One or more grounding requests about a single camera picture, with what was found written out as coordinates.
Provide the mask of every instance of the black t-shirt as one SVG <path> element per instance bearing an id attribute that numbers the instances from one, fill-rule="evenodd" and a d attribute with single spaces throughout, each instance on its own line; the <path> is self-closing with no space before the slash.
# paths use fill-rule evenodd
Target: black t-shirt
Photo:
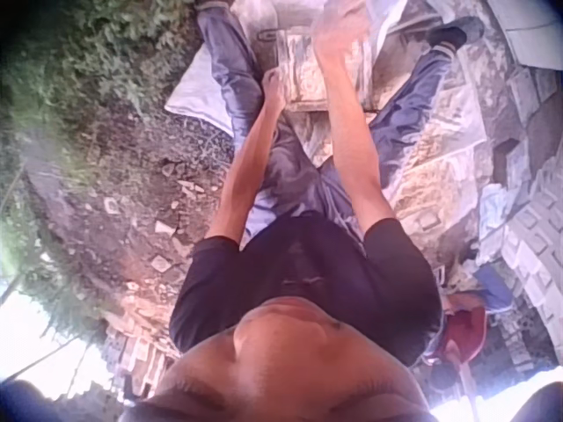
<path id="1" fill-rule="evenodd" d="M 242 251 L 226 237 L 204 239 L 172 313 L 172 339 L 185 352 L 264 301 L 293 295 L 411 366 L 441 324 L 430 266 L 395 219 L 374 224 L 363 249 L 314 212 L 279 218 Z"/>

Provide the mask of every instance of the hand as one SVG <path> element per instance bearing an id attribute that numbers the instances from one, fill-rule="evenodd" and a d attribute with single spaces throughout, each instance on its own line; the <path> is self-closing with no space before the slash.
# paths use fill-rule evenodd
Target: hand
<path id="1" fill-rule="evenodd" d="M 368 34 L 366 0 L 328 0 L 313 23 L 313 48 L 318 64 L 343 62 L 352 43 Z"/>
<path id="2" fill-rule="evenodd" d="M 262 79 L 264 107 L 278 117 L 286 104 L 280 68 L 270 69 Z"/>

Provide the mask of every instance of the black shoe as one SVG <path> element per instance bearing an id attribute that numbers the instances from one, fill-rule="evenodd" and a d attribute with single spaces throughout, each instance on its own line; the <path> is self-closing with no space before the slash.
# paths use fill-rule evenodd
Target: black shoe
<path id="1" fill-rule="evenodd" d="M 431 47 L 447 42 L 456 50 L 483 37 L 485 25 L 475 16 L 464 16 L 428 31 L 426 39 Z"/>
<path id="2" fill-rule="evenodd" d="M 230 9 L 234 0 L 195 0 L 195 9 L 197 11 L 204 11 L 212 7 L 224 7 Z"/>

